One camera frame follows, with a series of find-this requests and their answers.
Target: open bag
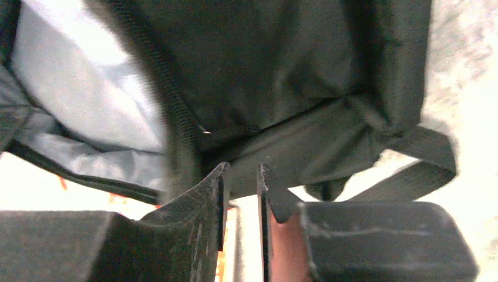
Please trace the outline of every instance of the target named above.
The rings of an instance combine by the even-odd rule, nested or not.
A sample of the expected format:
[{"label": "open bag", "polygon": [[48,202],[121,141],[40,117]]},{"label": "open bag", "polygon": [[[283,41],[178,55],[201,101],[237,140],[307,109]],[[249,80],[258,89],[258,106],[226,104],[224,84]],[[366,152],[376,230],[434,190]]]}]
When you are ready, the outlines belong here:
[{"label": "open bag", "polygon": [[2,0],[2,150],[168,203],[219,163],[231,198],[267,163],[333,200],[385,149],[421,161],[353,200],[414,200],[456,174],[418,127],[430,0]]}]

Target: black bag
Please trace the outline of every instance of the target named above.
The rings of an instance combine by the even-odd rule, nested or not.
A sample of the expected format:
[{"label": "black bag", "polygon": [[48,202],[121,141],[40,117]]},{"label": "black bag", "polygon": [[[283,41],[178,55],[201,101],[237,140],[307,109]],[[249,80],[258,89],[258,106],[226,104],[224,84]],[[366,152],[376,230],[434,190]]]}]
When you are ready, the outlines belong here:
[{"label": "black bag", "polygon": [[232,198],[267,163],[333,200],[388,148],[421,162],[353,200],[414,200],[456,174],[448,138],[417,126],[430,0],[55,2],[0,15],[0,110],[20,117],[0,144],[52,173],[148,203],[220,162]]}]

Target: black zipper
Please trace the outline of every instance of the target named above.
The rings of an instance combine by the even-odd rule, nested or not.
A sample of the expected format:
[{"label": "black zipper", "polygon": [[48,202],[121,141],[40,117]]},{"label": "black zipper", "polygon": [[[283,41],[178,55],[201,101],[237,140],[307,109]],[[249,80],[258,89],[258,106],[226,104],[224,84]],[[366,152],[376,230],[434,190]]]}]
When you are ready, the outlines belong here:
[{"label": "black zipper", "polygon": [[138,8],[127,0],[98,0],[108,7],[117,24],[130,43],[132,52],[138,54],[141,63],[152,77],[152,85],[144,85],[154,93],[154,105],[161,110],[161,121],[167,130],[165,156],[168,159],[167,202],[201,180],[200,161],[195,144],[195,119],[183,102],[169,68],[165,52],[153,40],[147,24],[138,13]]}]

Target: gray fabric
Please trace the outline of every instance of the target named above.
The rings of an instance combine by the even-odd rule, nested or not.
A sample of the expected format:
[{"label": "gray fabric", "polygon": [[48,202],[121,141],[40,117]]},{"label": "gray fabric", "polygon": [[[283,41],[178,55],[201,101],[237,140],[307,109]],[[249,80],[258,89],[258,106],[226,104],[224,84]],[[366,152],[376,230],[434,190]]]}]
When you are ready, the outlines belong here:
[{"label": "gray fabric", "polygon": [[23,1],[12,69],[28,94],[1,68],[0,106],[44,109],[21,143],[74,174],[164,190],[163,132],[147,79],[81,2]]}]

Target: black strap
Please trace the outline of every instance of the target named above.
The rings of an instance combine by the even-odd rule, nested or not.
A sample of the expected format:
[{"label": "black strap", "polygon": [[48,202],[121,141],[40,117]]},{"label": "black strap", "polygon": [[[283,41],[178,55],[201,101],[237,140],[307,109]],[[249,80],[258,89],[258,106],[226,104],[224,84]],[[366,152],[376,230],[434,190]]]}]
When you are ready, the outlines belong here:
[{"label": "black strap", "polygon": [[441,188],[456,176],[451,143],[447,136],[439,132],[417,126],[390,149],[421,161],[349,201],[412,201]]},{"label": "black strap", "polygon": [[28,121],[28,107],[0,107],[0,154]]}]

